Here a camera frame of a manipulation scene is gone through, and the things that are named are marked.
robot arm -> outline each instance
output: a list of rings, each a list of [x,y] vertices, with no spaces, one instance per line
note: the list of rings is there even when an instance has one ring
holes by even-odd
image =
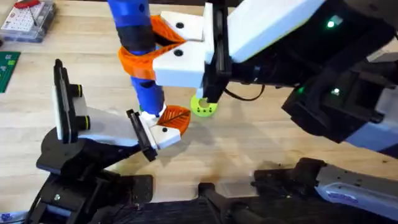
[[[301,158],[294,169],[257,170],[253,186],[258,193],[286,197],[320,196],[398,220],[398,182],[344,170],[324,161]]]

white plastic casing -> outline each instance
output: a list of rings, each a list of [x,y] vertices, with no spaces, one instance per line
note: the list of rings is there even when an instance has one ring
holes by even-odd
[[[325,0],[245,0],[228,16],[229,55],[241,63],[304,24]]]

wooden surface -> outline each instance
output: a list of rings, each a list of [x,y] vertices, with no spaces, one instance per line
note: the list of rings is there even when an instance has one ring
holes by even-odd
[[[1,0],[0,12],[8,0]],[[51,102],[54,60],[68,68],[70,80],[84,86],[89,106],[124,115],[137,109],[135,92],[116,52],[113,20],[104,2],[59,1],[58,15],[43,44],[7,43],[1,50],[21,51],[7,92],[0,95],[0,211],[26,210],[48,173],[35,168],[44,135],[54,127]],[[153,14],[170,10],[201,14],[198,6],[151,5]],[[243,96],[259,86],[230,85]],[[193,89],[165,88],[168,104],[189,107]],[[267,87],[260,99],[243,103],[224,95],[211,118],[192,117],[176,145],[147,162],[141,154],[111,170],[152,174],[154,201],[189,200],[200,181],[218,183],[227,196],[252,195],[256,169],[292,167],[301,157],[324,159],[346,169],[398,180],[398,162],[349,144],[311,136],[281,110],[290,89]]]

screw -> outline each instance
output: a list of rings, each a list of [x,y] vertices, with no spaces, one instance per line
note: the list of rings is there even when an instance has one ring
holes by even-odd
[[[139,7],[138,7],[138,10],[139,10],[140,12],[144,12],[145,6],[144,6],[143,4],[140,4]]]
[[[179,29],[182,29],[182,28],[184,28],[184,23],[178,22],[178,23],[176,23],[175,26],[176,26],[177,28],[179,28]]]
[[[180,49],[174,50],[174,55],[180,57],[184,54],[184,52]]]

black metal bracket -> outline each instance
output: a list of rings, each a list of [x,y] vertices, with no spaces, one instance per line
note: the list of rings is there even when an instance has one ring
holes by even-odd
[[[251,185],[260,197],[316,197],[314,187],[323,166],[323,161],[301,158],[294,169],[256,170]]]
[[[218,194],[212,183],[200,183],[199,197],[205,199],[218,223],[227,224],[283,224],[274,218],[262,218],[249,209],[249,206],[239,199],[226,198]]]
[[[154,161],[157,156],[156,150],[152,147],[147,134],[145,133],[145,129],[142,126],[141,120],[139,119],[139,113],[134,112],[134,110],[129,110],[126,112],[127,116],[130,118],[132,127],[134,128],[137,138],[138,138],[138,143],[140,150],[142,153],[144,153],[145,157],[149,161]]]
[[[232,60],[228,45],[228,7],[224,0],[213,3],[213,35],[215,52],[203,76],[203,97],[209,103],[217,103],[232,76]]]
[[[70,84],[68,71],[59,59],[56,59],[54,65],[54,85],[62,141],[65,144],[74,143],[78,140],[79,131],[90,129],[90,117],[76,116],[73,98],[82,97],[83,88],[81,85]]]
[[[88,223],[101,208],[150,202],[153,176],[120,176],[104,170],[139,151],[138,145],[112,146],[90,139],[63,144],[54,128],[45,136],[36,163],[51,174],[37,196],[40,200],[35,200],[28,213],[27,222]]]
[[[152,194],[151,175],[121,177],[103,170],[79,181],[51,174],[38,194],[40,200],[28,213],[27,223],[89,223],[102,208],[147,203]]]

